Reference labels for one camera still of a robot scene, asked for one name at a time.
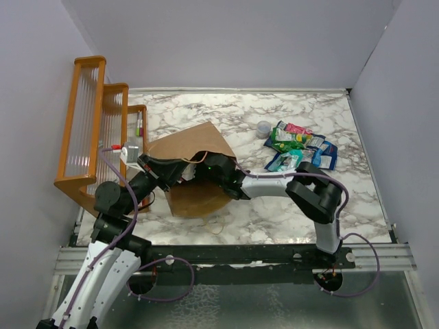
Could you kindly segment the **brown paper bag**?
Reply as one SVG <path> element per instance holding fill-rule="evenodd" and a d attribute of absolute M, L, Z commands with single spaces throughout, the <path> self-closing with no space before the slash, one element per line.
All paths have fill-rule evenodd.
<path fill-rule="evenodd" d="M 234 161 L 235 153 L 210 121 L 168 134 L 150 142 L 147 154 L 162 160 L 179 159 L 196 164 L 194 179 L 181 180 L 165 193 L 171 214 L 203 219 L 227 206 L 231 198 L 209 177 L 207 160 L 219 156 Z"/>

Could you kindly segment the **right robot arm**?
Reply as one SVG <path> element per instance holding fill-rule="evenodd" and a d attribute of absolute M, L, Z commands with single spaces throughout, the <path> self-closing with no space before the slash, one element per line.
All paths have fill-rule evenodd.
<path fill-rule="evenodd" d="M 310 162 L 282 173 L 251 173 L 235 159 L 223 154 L 208 154 L 195 166 L 195 177 L 214 183 L 232 199 L 288 197 L 314 222 L 315 260 L 330 268 L 340 259 L 340 212 L 348 197 L 346 187 Z"/>

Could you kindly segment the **light blue snack bag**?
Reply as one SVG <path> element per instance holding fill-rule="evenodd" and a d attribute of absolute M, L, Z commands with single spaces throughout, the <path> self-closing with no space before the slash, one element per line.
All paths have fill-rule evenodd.
<path fill-rule="evenodd" d="M 288 123 L 285 123 L 284 121 L 279 121 L 275 127 L 285 130 L 285 127 L 287 124 Z M 272 141 L 270 139 L 270 135 L 268 136 L 267 140 L 264 142 L 263 145 L 266 147 L 272 148 L 271 147 Z M 326 140 L 326 137 L 324 135 L 319 135 L 319 134 L 313 133 L 309 144 L 304 149 L 307 149 L 308 146 L 319 146 L 325 140 Z"/>

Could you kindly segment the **dark blue snack bag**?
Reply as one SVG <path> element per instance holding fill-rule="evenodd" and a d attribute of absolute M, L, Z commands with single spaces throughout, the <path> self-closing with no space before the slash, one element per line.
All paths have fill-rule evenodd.
<path fill-rule="evenodd" d="M 329 141 L 323 141 L 319 146 L 308 146 L 307 149 L 312 151 L 312 165 L 319 169 L 335 170 L 337 164 L 337 146 Z"/>

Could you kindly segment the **teal mint candy bag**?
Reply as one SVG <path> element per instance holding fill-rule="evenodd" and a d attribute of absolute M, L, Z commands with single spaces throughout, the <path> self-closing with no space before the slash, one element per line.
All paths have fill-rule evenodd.
<path fill-rule="evenodd" d="M 269 172 L 283 172 L 295 169 L 303 159 L 300 149 L 292 149 L 286 153 L 277 153 L 264 167 Z"/>

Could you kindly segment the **red snack packet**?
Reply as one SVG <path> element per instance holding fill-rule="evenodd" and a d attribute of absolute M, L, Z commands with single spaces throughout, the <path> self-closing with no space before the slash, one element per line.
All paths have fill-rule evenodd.
<path fill-rule="evenodd" d="M 294 125 L 293 123 L 288 123 L 285 127 L 285 131 L 294 134 L 308 134 L 308 135 L 313 134 L 312 130 L 310 130 L 309 128 Z"/>

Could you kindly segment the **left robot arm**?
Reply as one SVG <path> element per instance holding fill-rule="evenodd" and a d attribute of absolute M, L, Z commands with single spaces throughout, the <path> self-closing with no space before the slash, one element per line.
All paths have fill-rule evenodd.
<path fill-rule="evenodd" d="M 174 263 L 171 255 L 155 260 L 151 242 L 133 235 L 139 204 L 160 187 L 168 191 L 188 166 L 184 160 L 159 160 L 139 156 L 140 169 L 130 181 L 106 181 L 95 190 L 98 212 L 87 253 L 64 301 L 38 328 L 98 328 L 113 302 L 137 271 L 163 261 Z"/>

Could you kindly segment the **green snack packet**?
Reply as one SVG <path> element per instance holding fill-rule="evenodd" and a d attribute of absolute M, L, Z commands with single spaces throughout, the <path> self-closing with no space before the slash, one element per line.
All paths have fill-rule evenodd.
<path fill-rule="evenodd" d="M 271 147 L 278 152 L 286 153 L 293 149 L 304 149 L 312 138 L 311 134 L 297 134 L 275 127 L 270 139 Z"/>

